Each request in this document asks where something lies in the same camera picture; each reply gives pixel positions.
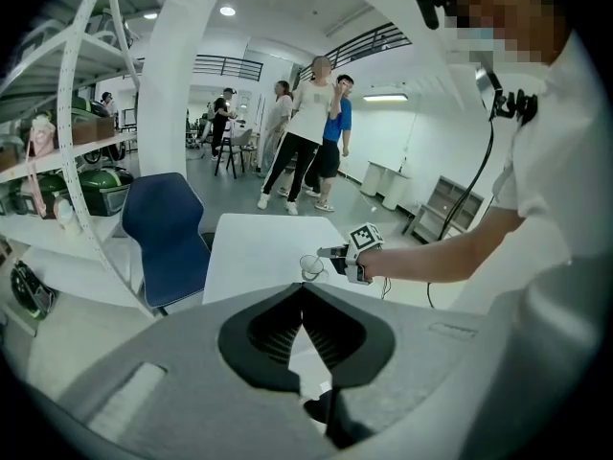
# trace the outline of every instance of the pink bag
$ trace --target pink bag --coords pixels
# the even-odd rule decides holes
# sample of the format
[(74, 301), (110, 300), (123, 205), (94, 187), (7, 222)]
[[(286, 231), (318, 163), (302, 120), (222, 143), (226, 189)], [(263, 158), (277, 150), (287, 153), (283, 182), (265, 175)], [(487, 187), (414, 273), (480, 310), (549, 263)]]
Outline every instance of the pink bag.
[(30, 128), (30, 141), (26, 148), (26, 170), (28, 172), (28, 182), (32, 189), (32, 195), (34, 197), (34, 204), (36, 205), (36, 211), (41, 218), (44, 218), (47, 214), (47, 206), (40, 193), (38, 187), (38, 177), (36, 176), (35, 161), (30, 162), (30, 146), (33, 147), (34, 156), (41, 157), (47, 155), (54, 150), (54, 136), (56, 134), (56, 127), (49, 121), (49, 118), (43, 114), (36, 116), (32, 121), (32, 127)]

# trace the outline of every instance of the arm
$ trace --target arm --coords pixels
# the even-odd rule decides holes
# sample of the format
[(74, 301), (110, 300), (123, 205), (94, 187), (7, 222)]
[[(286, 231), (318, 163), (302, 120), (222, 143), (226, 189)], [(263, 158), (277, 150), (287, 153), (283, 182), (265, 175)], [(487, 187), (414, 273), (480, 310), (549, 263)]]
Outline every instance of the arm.
[(291, 116), (291, 108), (293, 106), (293, 102), (287, 96), (283, 97), (282, 101), (284, 101), (284, 103), (283, 110), (281, 113), (281, 120), (272, 127), (272, 131), (281, 131), (287, 125), (287, 123), (289, 123), (289, 117)]
[(292, 105), (293, 112), (291, 115), (292, 117), (296, 115), (296, 113), (298, 112), (298, 109), (300, 109), (300, 106), (303, 103), (303, 97), (305, 95), (305, 87), (306, 87), (306, 82), (303, 81), (302, 83), (298, 85), (296, 90), (294, 90), (294, 102)]
[(343, 112), (341, 114), (341, 129), (343, 130), (343, 156), (346, 157), (349, 155), (349, 141), (352, 138), (352, 103), (350, 101), (343, 101)]
[(368, 250), (357, 262), (365, 267), (368, 278), (387, 276), (431, 283), (462, 281), (522, 221), (514, 210), (490, 208), (471, 232), (417, 248)]
[(329, 110), (329, 118), (335, 120), (341, 113), (341, 98), (343, 97), (344, 89), (339, 88), (340, 85), (334, 87), (334, 97), (332, 98), (332, 105)]
[(350, 129), (343, 129), (343, 156), (349, 155), (349, 141), (352, 138), (352, 131)]

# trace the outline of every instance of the black pants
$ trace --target black pants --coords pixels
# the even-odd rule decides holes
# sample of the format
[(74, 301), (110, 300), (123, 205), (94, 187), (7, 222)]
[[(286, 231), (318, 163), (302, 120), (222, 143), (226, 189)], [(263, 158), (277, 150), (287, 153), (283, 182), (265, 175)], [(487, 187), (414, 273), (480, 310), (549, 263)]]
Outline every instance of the black pants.
[(305, 183), (315, 193), (321, 193), (320, 177), (332, 179), (336, 177), (341, 165), (341, 156), (336, 142), (324, 139), (322, 146), (317, 150), (315, 159), (310, 164), (305, 175)]
[(300, 193), (303, 177), (308, 169), (308, 166), (315, 158), (315, 152), (318, 145), (315, 142), (311, 142), (306, 138), (296, 136), (292, 133), (287, 133), (283, 138), (277, 154), (275, 155), (275, 161), (272, 164), (268, 176), (264, 182), (263, 192), (265, 195), (270, 194), (275, 181), (279, 178), (284, 171), (285, 166), (294, 156), (294, 153), (298, 153), (298, 160), (296, 161), (296, 172), (294, 173), (294, 181), (291, 184), (291, 190), (287, 201), (293, 202)]
[(213, 157), (218, 156), (219, 146), (221, 145), (221, 138), (223, 137), (223, 130), (226, 126), (220, 126), (213, 123), (213, 142), (211, 143), (211, 149), (213, 150)]
[(322, 186), (319, 180), (319, 170), (317, 169), (317, 165), (319, 164), (319, 159), (317, 158), (318, 156), (319, 152), (317, 152), (317, 155), (315, 155), (315, 159), (310, 164), (310, 167), (305, 174), (305, 184), (307, 184), (308, 187), (311, 188), (315, 193), (322, 192)]

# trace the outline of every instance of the fluorescent light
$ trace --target fluorescent light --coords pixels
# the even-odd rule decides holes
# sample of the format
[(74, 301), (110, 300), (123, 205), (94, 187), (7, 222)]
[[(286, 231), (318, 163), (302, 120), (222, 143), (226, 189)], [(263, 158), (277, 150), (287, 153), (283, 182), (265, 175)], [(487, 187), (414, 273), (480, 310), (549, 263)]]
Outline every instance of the fluorescent light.
[(406, 94), (376, 94), (373, 96), (364, 96), (364, 101), (368, 103), (383, 103), (387, 101), (404, 102), (409, 98)]
[(235, 11), (232, 7), (222, 7), (219, 9), (219, 11), (221, 12), (221, 15), (225, 15), (226, 17), (232, 17), (237, 13), (237, 11)]

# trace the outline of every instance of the wire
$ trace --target wire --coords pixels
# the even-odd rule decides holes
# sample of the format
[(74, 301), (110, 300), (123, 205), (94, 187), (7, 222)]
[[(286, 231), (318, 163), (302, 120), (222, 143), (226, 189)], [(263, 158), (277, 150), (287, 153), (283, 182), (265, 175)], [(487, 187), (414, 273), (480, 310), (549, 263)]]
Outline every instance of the wire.
[[(453, 220), (453, 218), (456, 216), (456, 213), (458, 212), (458, 210), (460, 208), (462, 208), (462, 206), (464, 205), (464, 203), (468, 199), (468, 196), (470, 196), (470, 192), (472, 191), (472, 188), (475, 186), (475, 184), (479, 180), (479, 177), (481, 177), (481, 173), (483, 172), (483, 169), (486, 167), (486, 164), (488, 163), (489, 156), (491, 155), (491, 149), (492, 149), (492, 147), (494, 145), (494, 122), (493, 122), (493, 117), (489, 119), (489, 126), (490, 126), (489, 143), (488, 143), (488, 148), (486, 149), (486, 154), (485, 154), (485, 156), (483, 158), (483, 161), (481, 162), (481, 166), (479, 167), (479, 170), (477, 171), (477, 174), (474, 176), (474, 178), (472, 179), (472, 181), (470, 182), (468, 187), (465, 189), (465, 191), (462, 193), (460, 198), (453, 205), (451, 210), (449, 210), (449, 213), (447, 214), (447, 217), (444, 219), (443, 228), (441, 229), (441, 233), (439, 234), (439, 237), (437, 238), (437, 242), (440, 242), (443, 239), (444, 233), (447, 230), (447, 227), (449, 226), (449, 223), (451, 223), (451, 220)], [(426, 285), (425, 293), (426, 293), (426, 295), (428, 297), (428, 303), (430, 304), (430, 307), (432, 307), (434, 309), (435, 307), (434, 307), (434, 304), (432, 303), (432, 298), (430, 297), (430, 285), (432, 285), (432, 283), (428, 283)]]
[(385, 278), (385, 282), (383, 283), (383, 291), (381, 292), (381, 300), (385, 300), (385, 295), (390, 292), (392, 289), (392, 280), (390, 278)]

